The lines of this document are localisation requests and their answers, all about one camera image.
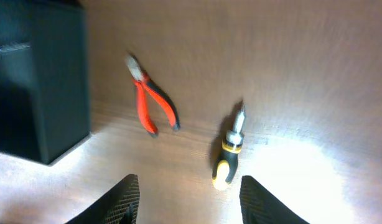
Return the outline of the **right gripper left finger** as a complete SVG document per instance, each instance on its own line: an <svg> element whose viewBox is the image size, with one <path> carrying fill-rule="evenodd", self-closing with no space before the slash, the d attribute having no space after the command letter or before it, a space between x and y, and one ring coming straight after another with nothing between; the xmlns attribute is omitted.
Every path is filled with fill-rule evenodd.
<svg viewBox="0 0 382 224"><path fill-rule="evenodd" d="M138 176L129 174L67 224L136 224L139 201Z"/></svg>

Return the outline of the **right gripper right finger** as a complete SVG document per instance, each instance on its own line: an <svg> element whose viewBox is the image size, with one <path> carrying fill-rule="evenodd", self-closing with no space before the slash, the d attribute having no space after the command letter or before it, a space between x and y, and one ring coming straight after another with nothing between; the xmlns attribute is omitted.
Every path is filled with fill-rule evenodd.
<svg viewBox="0 0 382 224"><path fill-rule="evenodd" d="M250 175L242 176L240 205L244 224L309 224Z"/></svg>

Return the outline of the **yellow black stubby screwdriver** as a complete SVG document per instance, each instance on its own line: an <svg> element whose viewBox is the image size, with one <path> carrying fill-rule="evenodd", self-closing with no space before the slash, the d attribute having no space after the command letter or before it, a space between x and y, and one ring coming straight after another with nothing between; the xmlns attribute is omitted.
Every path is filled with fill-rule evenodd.
<svg viewBox="0 0 382 224"><path fill-rule="evenodd" d="M218 155L212 167L212 184L217 190L225 190L232 183L238 169L238 155L245 138L243 128L246 111L243 100L233 109L234 111L230 114L230 126L224 129L224 136L220 138Z"/></svg>

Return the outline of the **small red cutting pliers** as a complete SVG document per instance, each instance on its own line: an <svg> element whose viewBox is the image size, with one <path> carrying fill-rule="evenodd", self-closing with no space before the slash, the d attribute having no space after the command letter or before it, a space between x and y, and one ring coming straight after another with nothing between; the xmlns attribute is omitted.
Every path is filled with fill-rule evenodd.
<svg viewBox="0 0 382 224"><path fill-rule="evenodd" d="M124 61L133 77L133 83L136 87L137 114L144 129L154 138L159 135L158 128L149 114L146 96L148 93L163 109L171 128L174 131L180 130L179 114L174 102L170 99L168 94L151 79L134 54L127 54Z"/></svg>

